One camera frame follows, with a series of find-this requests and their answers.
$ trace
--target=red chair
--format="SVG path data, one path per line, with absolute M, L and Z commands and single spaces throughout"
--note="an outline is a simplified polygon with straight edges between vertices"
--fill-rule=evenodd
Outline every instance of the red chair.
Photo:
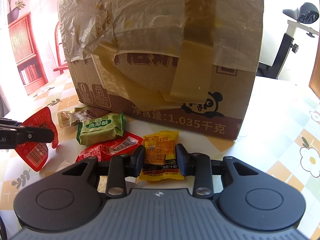
M 64 61 L 63 64 L 61 64 L 61 58 L 60 58 L 60 45 L 62 44 L 62 39 L 61 39 L 61 33 L 60 31 L 60 24 L 59 22 L 56 25 L 56 29 L 54 31 L 54 39 L 56 42 L 56 51 L 57 51 L 57 60 L 58 60 L 58 67 L 56 67 L 53 71 L 60 71 L 60 74 L 63 74 L 63 71 L 65 69 L 69 69 L 68 67 L 68 63 L 66 62 L 66 60 Z

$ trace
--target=flower pot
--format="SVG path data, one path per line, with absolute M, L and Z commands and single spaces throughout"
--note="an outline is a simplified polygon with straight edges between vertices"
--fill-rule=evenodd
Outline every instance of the flower pot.
M 14 8 L 10 13 L 8 13 L 8 24 L 12 23 L 19 17 L 19 8 Z

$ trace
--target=snack package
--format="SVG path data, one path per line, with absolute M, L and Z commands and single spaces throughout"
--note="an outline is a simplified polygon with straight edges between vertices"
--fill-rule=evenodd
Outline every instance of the snack package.
M 54 132 L 54 140 L 51 143 L 51 147 L 55 149 L 58 146 L 58 131 L 52 121 L 49 107 L 42 108 L 25 120 L 22 125 L 51 129 Z M 46 143 L 26 142 L 18 145 L 15 150 L 34 171 L 41 170 L 48 159 Z
M 141 180 L 184 179 L 176 159 L 179 132 L 161 131 L 143 137 L 145 147 Z
M 79 123 L 77 141 L 82 145 L 92 145 L 115 139 L 123 135 L 124 115 L 111 114 Z
M 111 157 L 114 155 L 125 154 L 135 150 L 141 142 L 141 137 L 124 131 L 122 137 L 111 141 L 98 143 L 83 150 L 77 157 L 76 162 L 89 156 L 97 157 L 99 162 L 110 161 Z
M 58 122 L 60 128 L 68 128 L 93 118 L 101 117 L 110 113 L 108 110 L 96 108 L 93 106 L 76 107 L 71 111 L 58 112 Z

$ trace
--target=cardboard box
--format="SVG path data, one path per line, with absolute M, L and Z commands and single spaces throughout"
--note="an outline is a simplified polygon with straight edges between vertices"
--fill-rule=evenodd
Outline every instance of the cardboard box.
M 142 60 L 131 61 L 132 57 L 149 61 L 145 60 L 142 64 Z M 158 58 L 153 54 L 121 54 L 116 57 L 115 65 L 122 64 L 125 70 L 147 67 L 150 71 L 165 72 L 164 76 L 166 72 L 174 72 L 178 58 L 167 57 L 162 62 L 158 62 Z M 183 104 L 180 109 L 141 111 L 131 101 L 104 88 L 91 58 L 68 65 L 79 100 L 84 104 L 225 139 L 237 138 L 255 79 L 253 72 L 212 66 L 213 82 L 205 104 Z M 146 80 L 145 83 L 148 86 L 156 85 L 152 80 Z
M 236 139 L 262 39 L 263 0 L 59 0 L 81 102 Z

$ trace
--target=checkered tablecloth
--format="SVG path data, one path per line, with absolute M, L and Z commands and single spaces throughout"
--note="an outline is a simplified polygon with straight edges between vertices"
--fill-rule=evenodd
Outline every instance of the checkered tablecloth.
M 31 183 L 75 162 L 85 148 L 76 141 L 76 128 L 61 129 L 57 112 L 83 106 L 78 101 L 69 71 L 47 83 L 29 97 L 29 103 L 12 110 L 6 117 L 24 121 L 49 106 L 59 133 L 59 145 L 49 148 L 49 158 L 40 172 L 31 170 L 14 150 L 0 154 L 0 215 L 8 236 L 20 225 L 13 211 L 16 194 Z M 320 105 L 308 87 L 257 77 L 248 110 L 236 141 L 179 130 L 178 143 L 188 152 L 201 152 L 221 160 L 232 155 L 298 189 L 307 202 L 306 212 L 298 229 L 308 238 L 320 236 Z M 176 130 L 126 116 L 125 129 L 139 136 Z M 213 176 L 215 192 L 222 190 L 220 178 Z M 189 187 L 192 178 L 184 181 L 163 180 L 146 183 L 146 187 Z

